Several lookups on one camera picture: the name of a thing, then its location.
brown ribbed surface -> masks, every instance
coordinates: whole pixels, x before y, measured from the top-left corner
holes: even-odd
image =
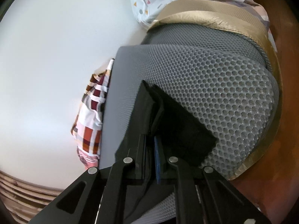
[[[0,172],[0,198],[20,224],[28,223],[60,193],[24,183]]]

folded black fabric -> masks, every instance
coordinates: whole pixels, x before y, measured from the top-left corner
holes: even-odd
[[[199,166],[215,146],[216,138],[198,119],[157,85],[141,82],[125,136],[116,151],[121,160],[137,151],[140,134],[160,135],[163,147],[173,156]],[[124,223],[131,223],[173,192],[173,186],[155,183],[153,144],[147,142],[145,181],[127,189]]]

white tabletop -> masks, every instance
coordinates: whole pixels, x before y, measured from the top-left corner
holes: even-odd
[[[71,184],[85,170],[70,129],[86,84],[144,35],[130,0],[15,0],[0,23],[0,170]]]

gray circle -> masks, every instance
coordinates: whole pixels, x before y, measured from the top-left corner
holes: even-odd
[[[247,219],[244,224],[255,224],[255,219]]]
[[[98,171],[98,169],[96,168],[96,167],[90,167],[88,170],[87,170],[87,172],[89,173],[89,174],[94,174],[94,173],[96,173]]]
[[[124,158],[124,163],[131,163],[132,161],[133,161],[133,159],[130,157]]]
[[[170,161],[170,162],[177,162],[177,161],[178,161],[178,158],[177,158],[176,156],[171,156],[171,157],[169,158],[169,161]]]
[[[212,173],[212,172],[213,172],[213,168],[210,167],[210,166],[206,166],[206,167],[204,167],[204,171],[205,171],[206,173]]]

brown leather surface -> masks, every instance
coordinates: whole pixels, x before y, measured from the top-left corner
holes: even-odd
[[[279,224],[299,196],[299,23],[284,0],[255,0],[268,12],[283,80],[283,109],[266,154],[233,185]]]

